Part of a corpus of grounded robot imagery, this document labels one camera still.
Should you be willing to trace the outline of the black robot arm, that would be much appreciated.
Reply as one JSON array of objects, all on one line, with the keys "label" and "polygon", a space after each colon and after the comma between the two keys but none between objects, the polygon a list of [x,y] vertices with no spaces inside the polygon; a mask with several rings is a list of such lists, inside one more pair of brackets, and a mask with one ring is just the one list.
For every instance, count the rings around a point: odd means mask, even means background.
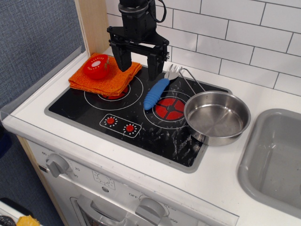
[{"label": "black robot arm", "polygon": [[164,62],[168,60],[169,41],[156,32],[157,24],[164,22],[167,9],[162,19],[157,19],[154,0],[121,0],[118,8],[122,14],[123,25],[109,26],[109,43],[118,68],[125,72],[132,65],[131,54],[147,57],[148,74],[151,81],[162,73]]}]

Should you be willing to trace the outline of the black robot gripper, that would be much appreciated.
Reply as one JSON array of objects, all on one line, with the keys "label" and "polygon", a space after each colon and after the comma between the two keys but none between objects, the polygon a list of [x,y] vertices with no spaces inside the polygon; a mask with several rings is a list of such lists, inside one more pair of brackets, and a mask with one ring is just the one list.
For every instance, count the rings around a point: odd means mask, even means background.
[{"label": "black robot gripper", "polygon": [[164,62],[169,57],[169,41],[160,36],[155,9],[120,9],[122,26],[109,26],[110,46],[118,68],[125,72],[132,65],[131,53],[147,56],[148,73],[151,81],[162,73]]}]

